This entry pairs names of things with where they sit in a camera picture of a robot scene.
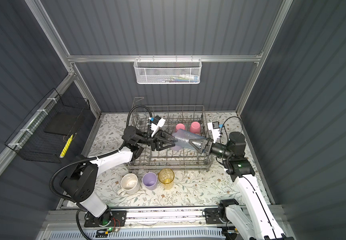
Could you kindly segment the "pink plastic cup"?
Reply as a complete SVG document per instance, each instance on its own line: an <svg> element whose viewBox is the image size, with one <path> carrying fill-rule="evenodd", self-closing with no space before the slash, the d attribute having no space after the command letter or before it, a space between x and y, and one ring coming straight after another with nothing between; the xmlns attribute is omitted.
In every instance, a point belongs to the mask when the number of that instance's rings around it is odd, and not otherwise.
<svg viewBox="0 0 346 240"><path fill-rule="evenodd" d="M186 131L186 126L184 125L184 124L177 124L176 126L175 126L175 133L177 133L179 130L184 130L184 131Z"/></svg>
<svg viewBox="0 0 346 240"><path fill-rule="evenodd" d="M189 131L193 134L201 135L201 124L199 122L192 122Z"/></svg>

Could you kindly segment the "blue transparent cup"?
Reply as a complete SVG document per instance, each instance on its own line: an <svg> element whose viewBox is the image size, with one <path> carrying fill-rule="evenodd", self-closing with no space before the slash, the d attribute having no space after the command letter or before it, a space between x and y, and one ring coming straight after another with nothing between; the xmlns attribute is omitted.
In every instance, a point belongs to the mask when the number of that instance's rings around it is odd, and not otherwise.
<svg viewBox="0 0 346 240"><path fill-rule="evenodd" d="M172 136L174 137L174 142L176 146L191 150L195 150L195 148L190 144L189 140L205 139L205 137L203 136L193 134L183 129L180 129L176 133L173 133Z"/></svg>

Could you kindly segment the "yellow transparent cup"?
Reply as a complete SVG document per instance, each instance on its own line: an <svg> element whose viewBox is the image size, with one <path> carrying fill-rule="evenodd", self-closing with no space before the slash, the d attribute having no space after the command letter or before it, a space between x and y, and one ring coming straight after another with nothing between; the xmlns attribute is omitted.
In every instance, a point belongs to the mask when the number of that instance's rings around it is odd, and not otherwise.
<svg viewBox="0 0 346 240"><path fill-rule="evenodd" d="M174 171L168 168L162 169L158 174L158 179L165 190L170 190L174 185Z"/></svg>

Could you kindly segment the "white ceramic mug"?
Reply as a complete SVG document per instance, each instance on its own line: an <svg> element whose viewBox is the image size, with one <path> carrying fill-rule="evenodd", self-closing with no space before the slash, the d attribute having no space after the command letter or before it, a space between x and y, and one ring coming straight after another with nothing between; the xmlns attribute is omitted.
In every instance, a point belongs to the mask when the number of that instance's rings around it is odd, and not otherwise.
<svg viewBox="0 0 346 240"><path fill-rule="evenodd" d="M126 174L121 180L121 189L118 191L118 195L123 197L136 194L140 190L140 186L139 178L135 174Z"/></svg>

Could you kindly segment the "large lilac plastic cup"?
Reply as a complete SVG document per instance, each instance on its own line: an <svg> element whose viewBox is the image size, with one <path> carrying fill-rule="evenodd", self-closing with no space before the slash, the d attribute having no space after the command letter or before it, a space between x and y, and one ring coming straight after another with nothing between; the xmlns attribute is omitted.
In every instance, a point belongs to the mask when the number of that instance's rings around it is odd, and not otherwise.
<svg viewBox="0 0 346 240"><path fill-rule="evenodd" d="M172 149L173 151L179 152L179 151L182 150L182 147L176 145L176 146L172 147L171 149Z"/></svg>

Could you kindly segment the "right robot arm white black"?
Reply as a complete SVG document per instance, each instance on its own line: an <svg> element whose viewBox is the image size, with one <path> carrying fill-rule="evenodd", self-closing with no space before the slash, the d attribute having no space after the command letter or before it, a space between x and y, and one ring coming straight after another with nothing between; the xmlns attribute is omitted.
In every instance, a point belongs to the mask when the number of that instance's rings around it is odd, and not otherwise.
<svg viewBox="0 0 346 240"><path fill-rule="evenodd" d="M260 189L255 171L245 157L246 140L241 132L232 132L226 144L211 139L189 139L199 153L221 159L221 165L241 193L248 213L244 213L236 199L221 200L219 216L236 227L244 240L287 240L275 220Z"/></svg>

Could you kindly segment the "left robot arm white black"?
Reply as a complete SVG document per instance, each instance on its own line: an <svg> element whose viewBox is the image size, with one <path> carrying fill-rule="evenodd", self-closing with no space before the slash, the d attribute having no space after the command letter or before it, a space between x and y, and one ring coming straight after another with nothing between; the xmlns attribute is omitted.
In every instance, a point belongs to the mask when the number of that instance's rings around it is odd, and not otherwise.
<svg viewBox="0 0 346 240"><path fill-rule="evenodd" d="M149 114L145 132L130 125L131 115L138 108L145 109ZM109 213L110 207L95 192L97 176L113 167L138 159L144 150L142 145L150 147L152 151L162 151L174 147L174 137L163 130L165 123L166 119L160 116L152 116L151 110L146 106L133 107L127 116L121 146L109 153L77 160L60 168L50 178L50 191L61 199L77 204L79 208L95 218L100 218L102 215ZM60 183L61 188L67 194L59 193L54 186L56 177L62 171L74 165L76 166L74 171L64 177Z"/></svg>

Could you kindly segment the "small lilac plastic cup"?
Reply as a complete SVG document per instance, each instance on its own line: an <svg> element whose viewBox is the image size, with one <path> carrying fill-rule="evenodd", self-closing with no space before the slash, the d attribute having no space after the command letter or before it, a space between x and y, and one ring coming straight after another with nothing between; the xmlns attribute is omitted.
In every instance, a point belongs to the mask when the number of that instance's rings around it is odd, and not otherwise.
<svg viewBox="0 0 346 240"><path fill-rule="evenodd" d="M148 190L155 190L158 185L158 177L155 173L149 172L144 174L142 178L143 185L146 187Z"/></svg>

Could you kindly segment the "floral table mat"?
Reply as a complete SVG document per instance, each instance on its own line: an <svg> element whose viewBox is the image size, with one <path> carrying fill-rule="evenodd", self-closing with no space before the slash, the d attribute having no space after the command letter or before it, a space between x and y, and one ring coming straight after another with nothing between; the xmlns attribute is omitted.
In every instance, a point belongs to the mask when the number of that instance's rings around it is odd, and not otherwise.
<svg viewBox="0 0 346 240"><path fill-rule="evenodd" d="M102 115L89 151L90 156L112 151L122 143L126 117L127 114ZM170 190L161 185L155 190L141 186L133 195L120 196L120 180L128 172L125 165L120 165L98 176L95 190L110 207L212 206L220 199L229 198L237 198L242 202L240 192L219 162L213 162L209 171L175 170L173 188Z"/></svg>

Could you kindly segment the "items in white basket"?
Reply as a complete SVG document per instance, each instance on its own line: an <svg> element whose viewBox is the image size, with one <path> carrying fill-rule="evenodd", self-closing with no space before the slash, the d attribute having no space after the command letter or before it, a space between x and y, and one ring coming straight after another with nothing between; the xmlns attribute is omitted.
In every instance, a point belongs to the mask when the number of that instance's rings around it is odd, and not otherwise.
<svg viewBox="0 0 346 240"><path fill-rule="evenodd" d="M198 76L198 75L191 75L191 74L175 75L175 76L164 77L162 79L159 79L159 81L163 82L163 83L189 83L189 84L197 84L197 83L200 82L200 76Z"/></svg>

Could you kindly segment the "yellow brush in basket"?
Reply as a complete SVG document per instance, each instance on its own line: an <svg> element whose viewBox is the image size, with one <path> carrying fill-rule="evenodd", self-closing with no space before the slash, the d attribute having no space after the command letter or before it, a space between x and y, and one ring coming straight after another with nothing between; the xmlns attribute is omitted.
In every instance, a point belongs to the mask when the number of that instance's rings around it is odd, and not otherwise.
<svg viewBox="0 0 346 240"><path fill-rule="evenodd" d="M60 155L59 155L59 158L60 158L60 159L62 159L62 158L65 157L65 155L66 155L66 153L67 153L67 151L68 151L68 149L69 149L69 147L70 147L70 145L71 145L73 139L74 139L74 135L71 135L71 136L68 138L68 140L66 141L66 143L65 143L65 145L64 145L64 147L63 147L63 149L62 149L62 151L61 151L61 153L60 153Z"/></svg>

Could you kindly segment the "white vented front panel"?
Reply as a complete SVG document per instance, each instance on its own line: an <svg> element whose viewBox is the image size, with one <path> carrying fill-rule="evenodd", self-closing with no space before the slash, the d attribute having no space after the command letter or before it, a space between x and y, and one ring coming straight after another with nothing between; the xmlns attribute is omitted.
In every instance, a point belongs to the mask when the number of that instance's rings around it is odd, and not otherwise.
<svg viewBox="0 0 346 240"><path fill-rule="evenodd" d="M155 228L122 229L114 233L103 230L89 230L86 235L91 240L224 240L226 236L220 228Z"/></svg>

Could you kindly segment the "white mesh wall basket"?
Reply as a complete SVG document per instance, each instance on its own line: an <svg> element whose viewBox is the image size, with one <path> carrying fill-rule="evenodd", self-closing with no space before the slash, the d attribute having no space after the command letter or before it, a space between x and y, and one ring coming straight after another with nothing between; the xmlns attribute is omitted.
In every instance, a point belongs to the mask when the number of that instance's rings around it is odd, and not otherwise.
<svg viewBox="0 0 346 240"><path fill-rule="evenodd" d="M137 83L141 85L196 85L189 83L163 83L159 79L185 74L198 75L201 79L202 59L163 59L162 61L152 59L147 61L139 58L134 61L134 70Z"/></svg>

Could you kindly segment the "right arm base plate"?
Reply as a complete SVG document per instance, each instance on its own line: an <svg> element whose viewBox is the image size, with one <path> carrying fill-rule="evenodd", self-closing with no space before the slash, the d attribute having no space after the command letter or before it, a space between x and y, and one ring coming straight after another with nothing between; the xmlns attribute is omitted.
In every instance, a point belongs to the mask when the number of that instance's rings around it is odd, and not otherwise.
<svg viewBox="0 0 346 240"><path fill-rule="evenodd" d="M205 217L205 221L208 225L227 223L224 212L219 208L205 208L202 211L202 215Z"/></svg>

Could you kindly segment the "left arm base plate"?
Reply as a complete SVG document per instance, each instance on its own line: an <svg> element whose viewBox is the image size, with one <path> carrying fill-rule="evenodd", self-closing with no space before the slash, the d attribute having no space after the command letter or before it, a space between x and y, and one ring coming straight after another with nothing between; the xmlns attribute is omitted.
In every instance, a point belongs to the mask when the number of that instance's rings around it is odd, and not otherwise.
<svg viewBox="0 0 346 240"><path fill-rule="evenodd" d="M85 214L85 228L124 227L127 211L105 211L100 217L94 217L90 212Z"/></svg>

